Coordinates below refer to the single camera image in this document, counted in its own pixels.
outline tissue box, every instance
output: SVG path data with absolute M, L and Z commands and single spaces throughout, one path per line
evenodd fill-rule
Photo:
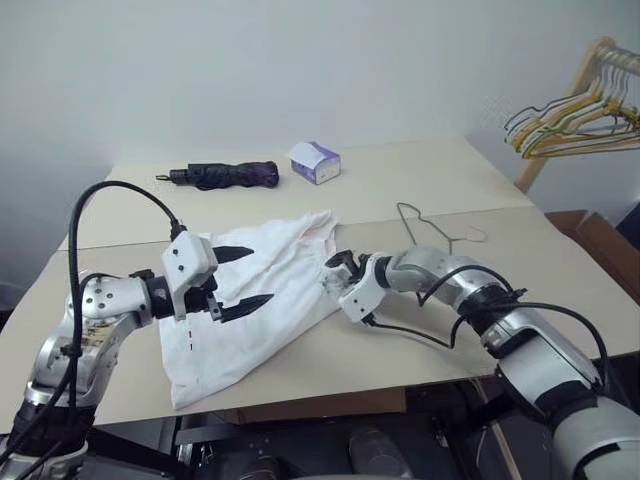
M 314 185 L 340 175 L 340 155 L 316 142 L 297 143 L 289 152 L 291 168 Z

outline beige table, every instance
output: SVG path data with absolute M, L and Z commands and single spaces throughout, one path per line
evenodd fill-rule
M 291 170 L 281 152 L 246 158 L 193 159 L 200 162 L 272 160 L 278 188 L 231 188 L 200 192 L 155 180 L 186 161 L 162 165 L 116 165 L 109 179 L 135 183 L 157 195 L 195 232 L 225 232 L 273 218 L 297 218 L 332 210 L 342 224 L 397 218 L 396 202 L 419 205 L 424 215 L 443 215 L 531 206 L 493 165 L 463 138 L 378 147 L 340 149 L 342 174 L 313 186 Z M 168 223 L 159 209 L 139 195 L 108 189 L 92 200 L 80 224 L 81 248 L 168 240 Z M 66 249 L 66 242 L 61 245 Z
M 533 207 L 437 216 L 454 236 L 472 235 L 470 226 L 487 233 L 486 243 L 456 244 L 456 253 L 473 255 L 501 272 L 527 300 L 576 309 L 601 331 L 610 354 L 640 348 L 640 309 L 573 241 L 561 235 Z M 420 243 L 445 247 L 426 225 L 412 221 Z M 358 252 L 400 251 L 409 246 L 401 222 L 340 226 L 340 247 Z M 82 268 L 127 274 L 141 268 L 159 270 L 163 243 L 87 249 Z M 68 293 L 66 255 L 57 252 L 29 290 L 0 336 L 3 395 L 0 431 L 7 431 L 20 405 L 24 382 L 36 351 L 60 321 Z M 437 301 L 419 309 L 412 295 L 388 296 L 382 318 L 445 337 L 455 318 Z M 547 315 L 589 356 L 597 355 L 588 332 L 574 320 Z M 490 374 L 494 361 L 468 327 L 461 329 L 455 351 L 401 336 L 377 333 L 336 313 L 281 350 L 240 383 L 177 413 L 192 413 L 383 387 L 413 385 Z M 124 343 L 97 423 L 175 415 L 169 382 L 162 369 L 157 324 L 135 332 Z

